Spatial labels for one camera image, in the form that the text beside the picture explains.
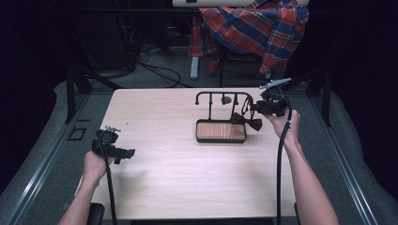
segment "hand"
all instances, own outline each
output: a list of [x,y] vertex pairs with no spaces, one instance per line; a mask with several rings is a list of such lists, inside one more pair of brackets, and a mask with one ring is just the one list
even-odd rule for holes
[[[287,115],[289,114],[289,110],[284,111],[284,116],[276,117],[274,115],[266,115],[264,116],[271,122],[274,126],[274,130],[276,135],[281,138],[284,125],[287,122]],[[299,138],[299,113],[296,110],[292,111],[292,119],[290,124],[290,129],[288,129],[285,139],[293,139],[296,141]]]
[[[108,158],[109,164],[114,160],[114,158]],[[97,156],[93,151],[87,152],[84,159],[83,182],[96,187],[105,173],[104,159]]]

